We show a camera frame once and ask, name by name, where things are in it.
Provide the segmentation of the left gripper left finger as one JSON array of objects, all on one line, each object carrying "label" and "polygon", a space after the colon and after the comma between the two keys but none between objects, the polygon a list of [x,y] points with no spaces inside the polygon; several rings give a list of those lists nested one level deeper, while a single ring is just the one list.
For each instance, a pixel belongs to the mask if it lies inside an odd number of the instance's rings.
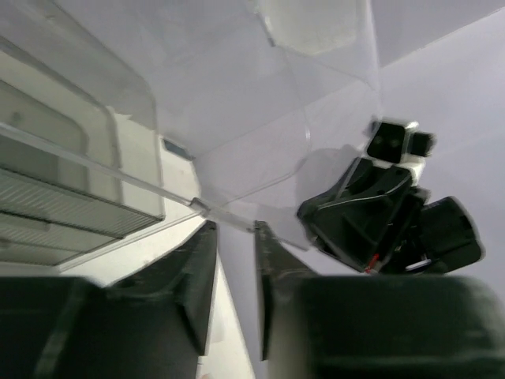
[{"label": "left gripper left finger", "polygon": [[206,351],[217,226],[100,287],[82,277],[1,279],[4,378],[194,378]]}]

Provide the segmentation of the clear acrylic drawer organizer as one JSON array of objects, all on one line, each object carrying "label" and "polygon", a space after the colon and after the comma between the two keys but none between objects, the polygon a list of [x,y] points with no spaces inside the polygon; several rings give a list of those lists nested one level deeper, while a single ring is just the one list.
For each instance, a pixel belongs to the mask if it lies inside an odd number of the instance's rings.
[{"label": "clear acrylic drawer organizer", "polygon": [[4,1],[1,259],[175,247],[205,219],[306,250],[298,207],[379,116],[368,1]]}]

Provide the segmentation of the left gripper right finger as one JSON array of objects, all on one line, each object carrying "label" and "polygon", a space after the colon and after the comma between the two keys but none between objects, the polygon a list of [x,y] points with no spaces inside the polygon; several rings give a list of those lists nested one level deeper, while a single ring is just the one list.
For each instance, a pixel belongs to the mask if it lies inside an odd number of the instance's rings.
[{"label": "left gripper right finger", "polygon": [[464,276],[322,276],[254,226],[271,378],[501,378],[504,308]]}]

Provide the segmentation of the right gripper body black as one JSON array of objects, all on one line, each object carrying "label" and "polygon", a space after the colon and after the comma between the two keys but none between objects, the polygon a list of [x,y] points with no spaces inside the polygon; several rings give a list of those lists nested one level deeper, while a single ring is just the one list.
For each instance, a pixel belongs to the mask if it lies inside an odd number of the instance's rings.
[{"label": "right gripper body black", "polygon": [[408,169],[358,158],[297,217],[317,249],[358,272],[445,274],[480,261],[484,248],[461,203],[429,196]]}]

